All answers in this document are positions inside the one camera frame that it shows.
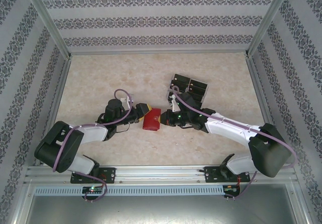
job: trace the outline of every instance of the black mounting bracket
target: black mounting bracket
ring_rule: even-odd
[[[232,174],[228,180],[221,174],[220,166],[207,166],[199,171],[205,173],[206,183],[238,182],[238,177],[240,178],[240,182],[250,182],[251,180],[248,172],[240,173],[239,175]]]
[[[99,168],[97,178],[103,180],[106,184],[114,184],[116,169],[115,168]],[[71,184],[100,184],[98,180],[84,177],[75,173],[71,174]]]

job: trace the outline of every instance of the patterned wallpaper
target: patterned wallpaper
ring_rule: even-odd
[[[30,0],[0,0],[0,223],[45,133],[65,64]]]
[[[69,50],[246,50],[272,0],[43,0]]]
[[[313,223],[322,223],[321,10],[321,0],[284,0],[253,55],[274,124],[298,155]]]

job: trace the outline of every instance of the marble floor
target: marble floor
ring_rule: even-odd
[[[237,121],[263,124],[243,53],[74,56],[56,120],[74,125],[96,121],[117,88],[134,94],[135,104],[148,103],[164,112],[175,73],[208,83],[203,107]],[[209,165],[247,151],[220,135],[164,125],[148,131],[142,122],[109,141],[84,144],[79,153],[101,165]]]

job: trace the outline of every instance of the robotic arm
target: robotic arm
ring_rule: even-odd
[[[227,181],[240,173],[256,170],[268,177],[275,177],[291,155],[288,146],[278,143],[284,142],[284,139],[271,124],[252,126],[225,118],[212,109],[201,109],[188,92],[180,95],[174,93],[171,97],[173,109],[161,115],[162,124],[181,128],[190,124],[189,128],[223,135],[249,149],[248,154],[231,154],[222,162],[220,175]],[[97,178],[102,168],[95,160],[77,154],[79,146],[92,141],[109,140],[116,133],[118,125],[137,123],[150,110],[144,103],[125,110],[120,100],[112,99],[94,124],[74,129],[72,125],[58,121],[36,148],[35,157],[59,173],[68,170]]]
[[[105,113],[99,116],[96,123],[85,124],[72,131],[59,157],[56,171],[62,173],[68,170],[97,177],[99,175],[99,163],[87,156],[77,154],[79,146],[92,141],[109,140],[116,133],[117,126],[137,123],[150,110],[151,107],[145,103],[139,103],[135,107],[125,110],[119,99],[110,100],[105,108]],[[127,116],[122,121],[106,126],[100,125],[116,121],[126,114]],[[54,168],[61,149],[59,142],[65,140],[73,127],[62,121],[56,122],[37,146],[35,158]]]
[[[284,139],[273,125],[265,123],[264,126],[253,126],[237,122],[225,118],[214,110],[208,108],[200,109],[188,92],[177,96],[195,110],[214,116],[216,119],[206,117],[191,110],[182,104],[173,94],[173,109],[169,109],[161,115],[160,122],[162,124],[179,126],[181,128],[187,128],[185,125],[190,124],[195,130],[228,137],[249,149],[250,153],[248,154],[232,154],[224,160],[220,167],[221,174],[225,179],[229,179],[232,175],[256,170],[268,177],[275,177],[291,156],[291,152],[285,146],[268,137],[250,131],[250,129],[255,129],[284,142]]]

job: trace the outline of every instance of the ventilation slot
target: ventilation slot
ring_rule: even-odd
[[[36,196],[80,196],[82,186],[37,187]],[[107,196],[223,195],[222,185],[207,186],[109,186]]]

